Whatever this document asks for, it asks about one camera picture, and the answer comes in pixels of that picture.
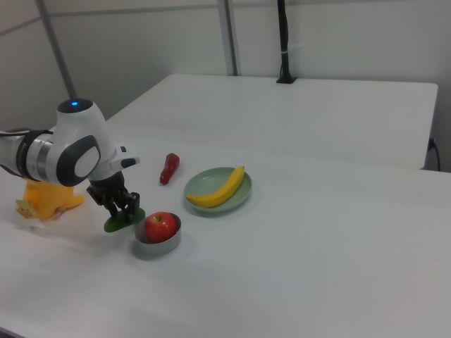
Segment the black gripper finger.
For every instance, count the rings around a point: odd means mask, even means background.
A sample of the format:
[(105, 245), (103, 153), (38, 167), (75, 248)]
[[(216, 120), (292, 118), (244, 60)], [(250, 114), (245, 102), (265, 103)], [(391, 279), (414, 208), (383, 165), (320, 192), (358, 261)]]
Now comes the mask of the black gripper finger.
[(123, 207), (127, 224), (135, 224), (140, 216), (140, 195), (136, 192), (127, 192)]
[(113, 197), (107, 197), (105, 200), (105, 208), (109, 211), (113, 219), (117, 218), (122, 211), (121, 205)]

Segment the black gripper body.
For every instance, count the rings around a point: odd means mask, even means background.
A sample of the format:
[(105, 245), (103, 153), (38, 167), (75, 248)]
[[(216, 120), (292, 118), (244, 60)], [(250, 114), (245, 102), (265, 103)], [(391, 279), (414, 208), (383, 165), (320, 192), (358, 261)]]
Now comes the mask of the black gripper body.
[(121, 171), (104, 180), (90, 180), (89, 182), (87, 192), (99, 206), (105, 207), (106, 198), (113, 197), (123, 210), (125, 194), (128, 190), (125, 188), (125, 178)]

